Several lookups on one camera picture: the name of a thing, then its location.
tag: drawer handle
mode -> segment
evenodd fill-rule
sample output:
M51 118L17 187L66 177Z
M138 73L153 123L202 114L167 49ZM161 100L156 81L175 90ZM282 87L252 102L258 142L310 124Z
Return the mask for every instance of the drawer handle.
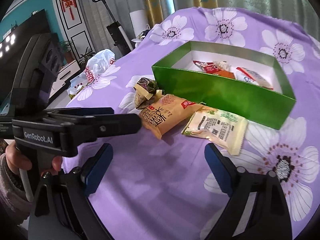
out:
M71 72L71 70L69 70L69 72L67 72L66 74L64 74L61 78L59 78L60 80L63 79L66 75L68 75Z

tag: black television screen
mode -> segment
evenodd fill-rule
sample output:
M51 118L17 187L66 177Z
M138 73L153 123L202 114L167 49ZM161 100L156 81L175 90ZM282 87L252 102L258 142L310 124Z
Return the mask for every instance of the black television screen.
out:
M6 98L10 96L20 59L29 40L35 34L50 32L43 9L16 27L0 43L0 114L6 106Z

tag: brown flower pot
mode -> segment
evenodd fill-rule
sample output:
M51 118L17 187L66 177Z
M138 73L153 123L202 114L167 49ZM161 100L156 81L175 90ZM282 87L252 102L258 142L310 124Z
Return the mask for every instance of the brown flower pot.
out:
M73 55L72 55L71 50L65 52L63 55L64 55L64 58L66 59L67 63L71 63L72 61L75 60L75 59L73 58Z

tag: teal wall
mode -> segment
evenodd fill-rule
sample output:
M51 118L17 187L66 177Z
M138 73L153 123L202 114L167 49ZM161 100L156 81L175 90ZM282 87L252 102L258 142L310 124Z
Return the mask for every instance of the teal wall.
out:
M51 32L57 33L59 40L63 41L52 0L25 0L17 6L0 22L0 41L3 40L3 35L11 28L11 24L14 25L15 21L17 21L17 24L20 25L31 16L33 11L40 11L42 9L45 9L47 14Z

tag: green plant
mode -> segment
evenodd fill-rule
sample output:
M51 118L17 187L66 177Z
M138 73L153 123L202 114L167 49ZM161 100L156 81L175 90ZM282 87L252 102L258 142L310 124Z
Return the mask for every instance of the green plant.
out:
M79 58L79 64L82 68L85 68L88 60L96 54L94 51L88 52L88 49L89 47L85 50L85 54L80 54L81 57Z
M63 53L70 51L72 46L74 46L73 41L60 41L60 47Z

